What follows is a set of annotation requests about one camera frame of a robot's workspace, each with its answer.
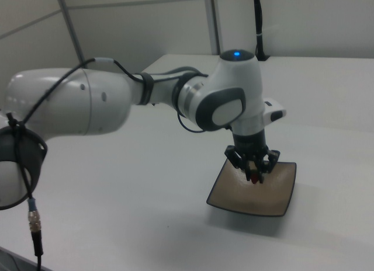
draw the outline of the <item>white table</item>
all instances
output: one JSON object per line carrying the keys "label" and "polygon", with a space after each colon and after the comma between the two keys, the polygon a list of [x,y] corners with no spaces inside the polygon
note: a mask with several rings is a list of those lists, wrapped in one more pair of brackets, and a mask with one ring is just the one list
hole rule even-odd
{"label": "white table", "polygon": [[[216,61],[166,55],[148,71],[193,65],[211,72]],[[374,86],[373,60],[272,57],[261,64],[264,96],[279,99],[290,115],[266,128],[267,143],[281,151],[280,160],[297,163],[284,217],[208,206],[231,133],[191,134],[172,109],[135,106],[116,133],[48,142],[34,192],[43,226],[43,265],[53,270],[372,270],[374,133],[300,124],[306,107],[298,109],[300,99],[291,96],[288,106],[290,92],[280,88],[285,78],[286,87],[297,87],[303,74],[306,79],[318,75],[321,84],[318,64],[332,68],[324,70],[328,83],[323,87],[336,79],[349,91],[354,76],[342,83],[341,65],[351,67],[352,75],[364,75],[365,83],[361,79],[358,85],[367,90],[354,91],[361,99],[371,97]],[[290,74],[295,66],[301,69]],[[279,87],[266,84],[272,79]],[[317,101],[316,110],[326,107],[321,100],[326,95],[313,98],[318,89],[312,94],[304,85],[309,99],[302,104]],[[309,115],[317,126],[357,126]],[[359,123],[360,129],[372,127]],[[0,212],[0,246],[34,260],[26,214],[25,203]]]}

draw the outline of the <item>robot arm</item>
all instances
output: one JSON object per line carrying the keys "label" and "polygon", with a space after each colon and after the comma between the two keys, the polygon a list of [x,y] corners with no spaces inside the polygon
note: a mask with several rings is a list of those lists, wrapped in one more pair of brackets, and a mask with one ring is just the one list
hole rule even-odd
{"label": "robot arm", "polygon": [[[7,113],[19,120],[24,118],[67,71],[43,69],[16,74],[6,90],[0,127],[8,125]],[[225,154],[233,166],[246,172],[248,180],[257,182],[257,176],[262,182],[262,174],[271,172],[279,152],[270,151],[266,146],[264,126],[286,113],[275,101],[263,100],[261,74],[253,54],[244,50],[227,51],[220,56],[216,69],[209,76],[186,67],[168,74],[135,77],[144,79],[145,83],[123,74],[79,69],[41,104],[27,122],[30,137],[39,135],[48,140],[56,136],[110,133],[126,121],[131,105],[166,103],[202,130],[230,129],[234,145],[227,147]],[[2,153],[12,156],[12,136],[6,128],[1,129],[5,133],[0,134],[0,181],[6,183],[6,186],[0,186],[0,209],[15,206],[26,198],[22,177],[13,163],[14,157],[1,156]],[[33,190],[46,149],[38,149],[38,143],[21,147],[27,148],[24,153],[32,147],[40,152],[31,155],[39,157],[37,161],[23,158]],[[256,169],[250,168],[251,161]]]}

